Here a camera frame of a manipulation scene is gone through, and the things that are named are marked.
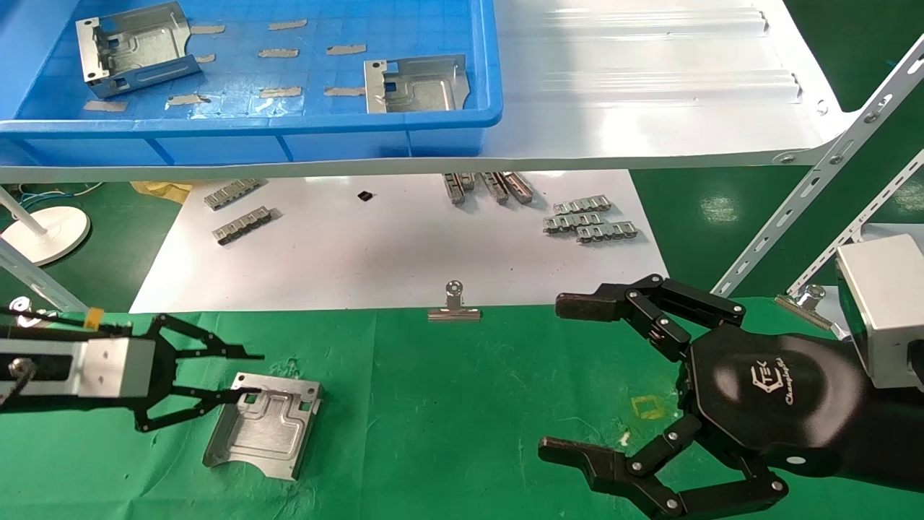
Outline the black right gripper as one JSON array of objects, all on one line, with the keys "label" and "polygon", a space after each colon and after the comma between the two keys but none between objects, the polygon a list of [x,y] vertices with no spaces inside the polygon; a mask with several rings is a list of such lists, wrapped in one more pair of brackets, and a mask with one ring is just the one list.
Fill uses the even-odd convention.
[{"label": "black right gripper", "polygon": [[[692,409],[710,447],[736,455],[733,468],[743,475],[680,493],[661,483],[657,473],[702,437],[696,415],[684,415],[633,456],[543,437],[541,460],[580,470],[595,493],[627,499],[650,519],[722,519],[765,511],[788,496],[788,484],[766,465],[809,477],[845,470],[848,427],[867,394],[867,375],[836,340],[747,332],[739,328],[741,304],[660,275],[558,294],[554,312],[624,321],[667,360],[686,359]],[[674,317],[713,330],[692,342]]]}]

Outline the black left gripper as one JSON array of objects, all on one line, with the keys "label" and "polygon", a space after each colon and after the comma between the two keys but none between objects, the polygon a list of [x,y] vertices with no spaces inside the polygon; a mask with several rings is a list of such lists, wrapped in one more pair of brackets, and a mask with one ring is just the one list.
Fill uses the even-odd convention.
[{"label": "black left gripper", "polygon": [[[162,330],[197,340],[204,348],[178,350]],[[106,334],[3,334],[1,352],[2,412],[138,409],[134,411],[134,425],[141,433],[204,417],[218,406],[237,404],[245,395],[262,392],[254,387],[221,391],[172,388],[175,360],[266,358],[171,315],[152,319],[148,339]],[[168,394],[197,402],[192,408],[150,418],[147,409]]]}]

